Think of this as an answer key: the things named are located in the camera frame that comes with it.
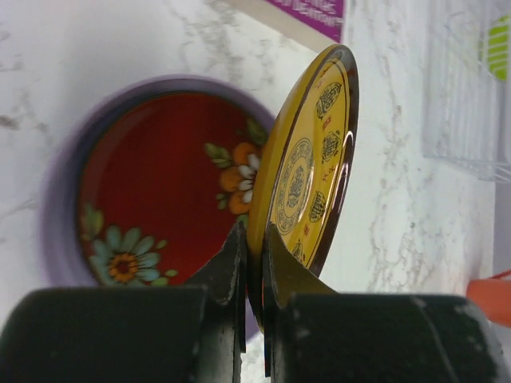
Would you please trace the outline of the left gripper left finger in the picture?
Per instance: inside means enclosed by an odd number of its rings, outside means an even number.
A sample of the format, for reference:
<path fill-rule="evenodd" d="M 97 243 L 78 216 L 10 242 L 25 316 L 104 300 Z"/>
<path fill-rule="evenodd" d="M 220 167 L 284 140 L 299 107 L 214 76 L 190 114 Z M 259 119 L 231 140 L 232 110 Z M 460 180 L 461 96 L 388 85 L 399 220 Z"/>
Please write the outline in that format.
<path fill-rule="evenodd" d="M 245 235 L 234 225 L 220 251 L 179 286 L 26 295 L 1 333 L 2 381 L 239 381 Z"/>

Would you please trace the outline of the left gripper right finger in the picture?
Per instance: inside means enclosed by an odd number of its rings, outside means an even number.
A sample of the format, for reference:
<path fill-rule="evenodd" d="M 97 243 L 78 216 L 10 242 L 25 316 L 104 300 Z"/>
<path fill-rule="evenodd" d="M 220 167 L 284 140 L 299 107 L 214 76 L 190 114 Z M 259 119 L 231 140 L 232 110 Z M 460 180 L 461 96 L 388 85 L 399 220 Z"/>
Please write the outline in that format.
<path fill-rule="evenodd" d="M 339 293 L 289 252 L 263 245 L 265 372 L 274 382 L 501 382 L 482 311 L 445 294 Z"/>

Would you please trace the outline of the purple plastic plate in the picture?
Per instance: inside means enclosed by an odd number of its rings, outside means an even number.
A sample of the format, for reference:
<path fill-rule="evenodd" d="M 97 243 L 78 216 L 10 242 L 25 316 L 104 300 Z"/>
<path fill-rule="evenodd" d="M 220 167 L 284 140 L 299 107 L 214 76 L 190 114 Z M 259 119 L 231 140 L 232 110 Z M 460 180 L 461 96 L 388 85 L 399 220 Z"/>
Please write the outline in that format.
<path fill-rule="evenodd" d="M 198 76 L 169 76 L 142 81 L 121 90 L 98 105 L 77 124 L 72 137 L 59 153 L 43 194 L 39 227 L 40 248 L 45 272 L 53 285 L 103 286 L 89 269 L 78 239 L 77 197 L 85 159 L 109 122 L 150 97 L 177 92 L 239 97 L 243 105 L 255 105 L 271 115 L 273 123 L 275 120 L 267 108 L 246 92 L 223 82 Z"/>

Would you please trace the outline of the red floral plate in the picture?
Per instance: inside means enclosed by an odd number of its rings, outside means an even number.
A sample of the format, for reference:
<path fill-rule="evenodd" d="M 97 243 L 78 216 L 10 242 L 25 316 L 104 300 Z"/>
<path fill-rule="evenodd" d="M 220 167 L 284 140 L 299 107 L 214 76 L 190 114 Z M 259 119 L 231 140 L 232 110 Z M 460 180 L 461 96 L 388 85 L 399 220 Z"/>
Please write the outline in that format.
<path fill-rule="evenodd" d="M 78 239 L 103 286 L 184 282 L 248 222 L 273 118 L 239 97 L 164 93 L 106 125 L 80 173 Z"/>

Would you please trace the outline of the yellow brown patterned plate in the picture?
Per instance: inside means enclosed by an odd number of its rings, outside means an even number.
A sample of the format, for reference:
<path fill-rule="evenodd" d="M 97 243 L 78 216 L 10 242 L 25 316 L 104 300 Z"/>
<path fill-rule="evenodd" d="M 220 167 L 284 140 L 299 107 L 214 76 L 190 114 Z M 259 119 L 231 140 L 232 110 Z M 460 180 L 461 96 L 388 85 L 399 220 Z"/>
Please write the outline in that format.
<path fill-rule="evenodd" d="M 263 238 L 276 225 L 299 264 L 320 275 L 343 207 L 358 127 L 358 68 L 334 44 L 297 80 L 263 148 L 248 213 L 248 298 L 263 324 Z"/>

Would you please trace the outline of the lime green plate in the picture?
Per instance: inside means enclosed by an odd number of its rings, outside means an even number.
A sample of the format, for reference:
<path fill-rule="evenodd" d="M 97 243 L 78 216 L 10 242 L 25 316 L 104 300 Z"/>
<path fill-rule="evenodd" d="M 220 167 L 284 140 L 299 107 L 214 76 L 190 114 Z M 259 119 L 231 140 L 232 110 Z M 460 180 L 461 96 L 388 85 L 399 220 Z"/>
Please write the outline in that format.
<path fill-rule="evenodd" d="M 509 61 L 510 14 L 498 18 L 488 29 L 481 42 L 481 57 L 488 70 L 499 81 L 507 81 Z"/>

